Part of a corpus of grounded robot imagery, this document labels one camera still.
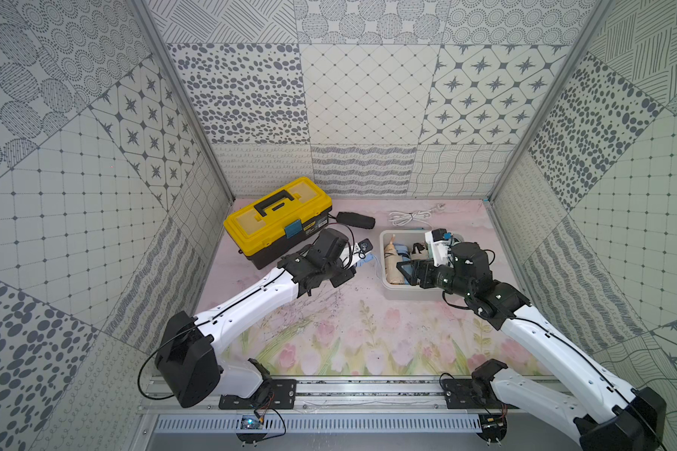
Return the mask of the white plastic storage box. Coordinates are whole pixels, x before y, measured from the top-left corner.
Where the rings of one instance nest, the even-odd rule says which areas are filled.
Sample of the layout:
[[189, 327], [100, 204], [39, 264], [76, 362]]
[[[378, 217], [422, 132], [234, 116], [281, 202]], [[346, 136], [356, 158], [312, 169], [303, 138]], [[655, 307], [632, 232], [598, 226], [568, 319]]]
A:
[[452, 248], [464, 238], [447, 229], [386, 230], [381, 281], [391, 301], [439, 301], [444, 295], [468, 295], [454, 280], [457, 257]]

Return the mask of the beige umbrella black stripes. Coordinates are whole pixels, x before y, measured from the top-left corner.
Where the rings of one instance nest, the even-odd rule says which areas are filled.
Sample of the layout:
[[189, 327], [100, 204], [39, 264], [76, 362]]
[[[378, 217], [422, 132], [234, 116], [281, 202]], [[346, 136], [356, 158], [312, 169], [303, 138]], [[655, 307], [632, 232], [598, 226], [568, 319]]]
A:
[[395, 246], [394, 236], [391, 237], [389, 243], [385, 246], [384, 259], [387, 283], [391, 285], [404, 285], [405, 278], [397, 267], [397, 264], [402, 263], [404, 258], [399, 254]]

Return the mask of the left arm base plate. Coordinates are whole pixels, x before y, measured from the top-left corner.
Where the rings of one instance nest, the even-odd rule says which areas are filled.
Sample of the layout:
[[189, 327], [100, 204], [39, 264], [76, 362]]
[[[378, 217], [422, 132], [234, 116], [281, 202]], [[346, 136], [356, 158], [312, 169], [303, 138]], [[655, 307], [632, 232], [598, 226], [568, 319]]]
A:
[[292, 410], [296, 398], [296, 379], [272, 379], [264, 381], [257, 392], [249, 398], [222, 396], [219, 409], [229, 410]]

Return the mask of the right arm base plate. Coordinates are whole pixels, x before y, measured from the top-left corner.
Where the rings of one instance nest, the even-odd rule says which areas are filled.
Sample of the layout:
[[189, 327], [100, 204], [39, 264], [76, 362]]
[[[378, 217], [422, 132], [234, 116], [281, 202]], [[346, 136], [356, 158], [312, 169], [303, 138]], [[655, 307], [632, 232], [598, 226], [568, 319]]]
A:
[[472, 379], [446, 378], [443, 374], [439, 386], [449, 410], [500, 411], [515, 408], [499, 401], [489, 388], [481, 388]]

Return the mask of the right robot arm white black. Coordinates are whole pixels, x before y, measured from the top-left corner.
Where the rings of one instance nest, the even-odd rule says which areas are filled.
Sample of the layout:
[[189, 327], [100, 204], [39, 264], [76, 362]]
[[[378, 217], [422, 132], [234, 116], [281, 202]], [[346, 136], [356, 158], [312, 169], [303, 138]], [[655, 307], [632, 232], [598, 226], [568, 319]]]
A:
[[496, 359], [471, 374], [471, 394], [530, 413], [584, 450], [662, 450], [667, 403], [637, 389], [581, 351], [514, 286], [496, 280], [490, 252], [475, 242], [431, 242], [430, 257], [399, 259], [394, 268], [411, 286], [459, 295], [465, 310], [509, 336], [568, 389], [562, 394]]

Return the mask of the yellow black toolbox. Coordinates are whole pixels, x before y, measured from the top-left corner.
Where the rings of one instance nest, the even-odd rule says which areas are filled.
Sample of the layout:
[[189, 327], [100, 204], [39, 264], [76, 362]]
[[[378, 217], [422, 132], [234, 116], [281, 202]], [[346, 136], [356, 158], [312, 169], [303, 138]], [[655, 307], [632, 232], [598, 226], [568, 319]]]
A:
[[332, 207], [331, 197], [302, 177], [233, 212], [224, 227], [261, 270], [325, 227]]

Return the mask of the periwinkle blue umbrella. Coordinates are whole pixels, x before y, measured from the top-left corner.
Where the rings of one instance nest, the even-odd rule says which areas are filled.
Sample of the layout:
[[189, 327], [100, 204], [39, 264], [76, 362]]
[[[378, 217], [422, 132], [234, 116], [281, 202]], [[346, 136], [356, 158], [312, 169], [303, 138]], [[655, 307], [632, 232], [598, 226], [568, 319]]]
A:
[[354, 253], [352, 265], [359, 268], [364, 265], [376, 266], [377, 259], [373, 253]]

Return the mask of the aluminium mounting rail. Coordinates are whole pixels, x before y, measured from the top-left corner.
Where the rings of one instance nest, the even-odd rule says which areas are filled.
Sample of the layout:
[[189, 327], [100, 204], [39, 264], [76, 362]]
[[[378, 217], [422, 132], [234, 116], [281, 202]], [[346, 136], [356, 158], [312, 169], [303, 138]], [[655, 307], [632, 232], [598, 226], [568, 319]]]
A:
[[[322, 411], [448, 410], [439, 376], [417, 377], [298, 377], [293, 410], [297, 413]], [[219, 409], [224, 395], [212, 393], [196, 405], [198, 409]], [[479, 409], [456, 410], [498, 413]]]

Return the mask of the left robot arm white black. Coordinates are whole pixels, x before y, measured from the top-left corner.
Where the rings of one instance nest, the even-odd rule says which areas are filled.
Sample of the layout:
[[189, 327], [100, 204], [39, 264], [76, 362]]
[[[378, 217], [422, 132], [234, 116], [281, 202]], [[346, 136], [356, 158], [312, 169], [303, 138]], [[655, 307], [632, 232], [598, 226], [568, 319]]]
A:
[[224, 351], [258, 321], [323, 282], [337, 288], [352, 279], [372, 248], [368, 240], [351, 244], [340, 231], [324, 229], [312, 244], [283, 256], [264, 278], [227, 302], [193, 316], [175, 314], [152, 355], [171, 396], [183, 408], [214, 395], [247, 400], [253, 408], [269, 405], [275, 395], [270, 372], [255, 359], [229, 360]]

